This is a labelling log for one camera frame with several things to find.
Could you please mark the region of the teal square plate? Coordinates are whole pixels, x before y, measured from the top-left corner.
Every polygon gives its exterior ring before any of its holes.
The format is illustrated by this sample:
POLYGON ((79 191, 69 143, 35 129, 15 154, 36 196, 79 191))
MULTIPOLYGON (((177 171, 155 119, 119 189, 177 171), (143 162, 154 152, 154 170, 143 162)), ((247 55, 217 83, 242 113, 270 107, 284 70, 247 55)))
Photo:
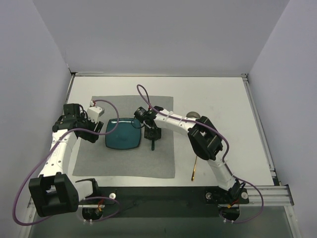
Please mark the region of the teal square plate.
POLYGON ((114 150, 130 150, 138 148, 141 143, 141 123, 135 118, 110 119, 106 132, 110 132, 117 125, 114 132, 105 136, 107 148, 114 150))

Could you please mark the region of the grey cloth placemat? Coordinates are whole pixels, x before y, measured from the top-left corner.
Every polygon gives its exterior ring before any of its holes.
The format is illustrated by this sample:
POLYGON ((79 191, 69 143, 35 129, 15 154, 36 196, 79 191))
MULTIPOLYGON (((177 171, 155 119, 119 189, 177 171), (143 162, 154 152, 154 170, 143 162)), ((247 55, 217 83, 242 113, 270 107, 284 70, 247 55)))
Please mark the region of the grey cloth placemat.
MULTIPOLYGON (((97 105, 105 113, 101 117, 104 123, 102 132, 106 132, 110 119, 133 118, 139 108, 148 108, 140 96, 93 96, 97 105)), ((161 139, 155 141, 155 150, 151 150, 151 141, 144 138, 141 128, 141 143, 138 148, 114 150, 106 147, 105 136, 95 143, 81 140, 75 162, 73 176, 132 176, 159 179, 171 179, 175 176, 173 132, 162 130, 161 139)))

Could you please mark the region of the gold fork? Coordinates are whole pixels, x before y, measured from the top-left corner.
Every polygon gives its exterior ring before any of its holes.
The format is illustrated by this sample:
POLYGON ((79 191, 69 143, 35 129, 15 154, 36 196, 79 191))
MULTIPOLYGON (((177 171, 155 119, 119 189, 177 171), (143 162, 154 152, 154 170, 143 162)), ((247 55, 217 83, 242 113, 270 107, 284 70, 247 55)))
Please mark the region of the gold fork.
POLYGON ((192 175, 191 175, 191 181, 194 181, 194 179, 195 179, 197 160, 198 160, 198 156, 195 157, 195 163, 194 163, 194 166, 193 166, 193 171, 192 171, 192 175))

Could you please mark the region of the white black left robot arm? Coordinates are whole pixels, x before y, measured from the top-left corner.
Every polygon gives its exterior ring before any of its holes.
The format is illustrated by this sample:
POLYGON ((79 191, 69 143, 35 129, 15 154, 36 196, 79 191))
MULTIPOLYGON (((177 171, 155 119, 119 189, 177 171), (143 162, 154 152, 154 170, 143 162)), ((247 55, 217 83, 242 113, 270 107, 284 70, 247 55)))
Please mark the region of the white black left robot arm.
POLYGON ((29 181, 29 191, 40 217, 75 212, 82 200, 97 203, 101 192, 94 178, 72 182, 66 174, 78 139, 95 143, 103 122, 104 109, 91 103, 65 104, 63 114, 52 127, 51 152, 37 178, 29 181))

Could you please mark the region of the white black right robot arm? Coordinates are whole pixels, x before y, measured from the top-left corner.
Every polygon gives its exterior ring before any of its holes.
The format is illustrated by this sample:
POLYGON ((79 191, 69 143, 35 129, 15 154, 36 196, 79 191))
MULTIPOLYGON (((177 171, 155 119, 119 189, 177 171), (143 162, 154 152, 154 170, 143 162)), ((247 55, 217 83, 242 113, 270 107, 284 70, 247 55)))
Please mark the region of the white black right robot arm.
POLYGON ((207 161, 220 189, 220 198, 225 202, 237 200, 240 182, 234 177, 224 159, 217 154, 223 150, 223 137, 207 117, 191 119, 155 106, 151 109, 139 107, 134 117, 145 126, 145 137, 160 138, 162 129, 168 129, 188 137, 197 157, 207 161))

